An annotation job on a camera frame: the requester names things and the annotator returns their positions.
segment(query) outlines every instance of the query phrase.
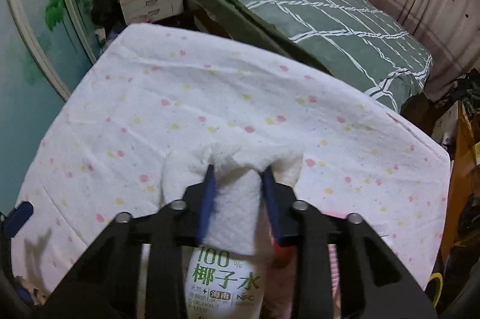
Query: white tablecloth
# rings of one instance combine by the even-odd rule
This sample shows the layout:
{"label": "white tablecloth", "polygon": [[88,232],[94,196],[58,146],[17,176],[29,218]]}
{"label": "white tablecloth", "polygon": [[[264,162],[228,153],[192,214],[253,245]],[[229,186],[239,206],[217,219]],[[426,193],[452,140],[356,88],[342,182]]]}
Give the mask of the white tablecloth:
{"label": "white tablecloth", "polygon": [[231,40],[129,26],[43,139],[19,194],[34,215],[13,269],[51,292],[120,211],[158,209],[175,149],[232,138],[304,149],[299,198],[361,213],[424,287],[441,240],[449,158],[392,110],[328,75]]}

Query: white bottle label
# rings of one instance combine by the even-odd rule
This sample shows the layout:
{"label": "white bottle label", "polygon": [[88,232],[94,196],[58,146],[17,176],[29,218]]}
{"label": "white bottle label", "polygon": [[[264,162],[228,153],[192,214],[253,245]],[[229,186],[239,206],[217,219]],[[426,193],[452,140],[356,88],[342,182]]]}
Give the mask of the white bottle label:
{"label": "white bottle label", "polygon": [[189,319],[258,319],[266,265],[208,246],[194,249],[185,281]]}

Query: metal screw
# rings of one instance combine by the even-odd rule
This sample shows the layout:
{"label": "metal screw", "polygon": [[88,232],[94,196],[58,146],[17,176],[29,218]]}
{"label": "metal screw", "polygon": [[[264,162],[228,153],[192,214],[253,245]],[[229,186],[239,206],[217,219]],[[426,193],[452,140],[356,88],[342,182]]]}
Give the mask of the metal screw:
{"label": "metal screw", "polygon": [[292,204],[294,210],[307,210],[308,204],[305,201],[297,200]]}
{"label": "metal screw", "polygon": [[347,219],[353,224],[360,224],[363,222],[363,217],[358,213],[350,213],[350,215],[347,216]]}
{"label": "metal screw", "polygon": [[117,223],[128,223],[131,220],[131,215],[128,212],[120,212],[115,216],[115,221]]}
{"label": "metal screw", "polygon": [[170,204],[170,208],[173,210],[184,210],[187,207],[187,203],[183,200],[175,200]]}

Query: white nightstand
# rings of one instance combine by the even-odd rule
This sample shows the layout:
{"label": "white nightstand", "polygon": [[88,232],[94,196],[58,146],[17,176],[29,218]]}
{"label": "white nightstand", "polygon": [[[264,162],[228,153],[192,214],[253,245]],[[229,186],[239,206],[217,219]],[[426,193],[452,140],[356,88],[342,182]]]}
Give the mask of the white nightstand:
{"label": "white nightstand", "polygon": [[183,13],[183,0],[118,0],[127,25],[152,23]]}

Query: green bedspread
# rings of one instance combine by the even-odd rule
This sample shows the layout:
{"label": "green bedspread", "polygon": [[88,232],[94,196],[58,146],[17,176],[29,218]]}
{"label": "green bedspread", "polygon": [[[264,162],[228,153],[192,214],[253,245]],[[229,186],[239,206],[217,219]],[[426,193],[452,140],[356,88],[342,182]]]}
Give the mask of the green bedspread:
{"label": "green bedspread", "polygon": [[431,55],[367,0],[223,1],[280,46],[295,44],[296,60],[326,70],[395,111],[423,90]]}

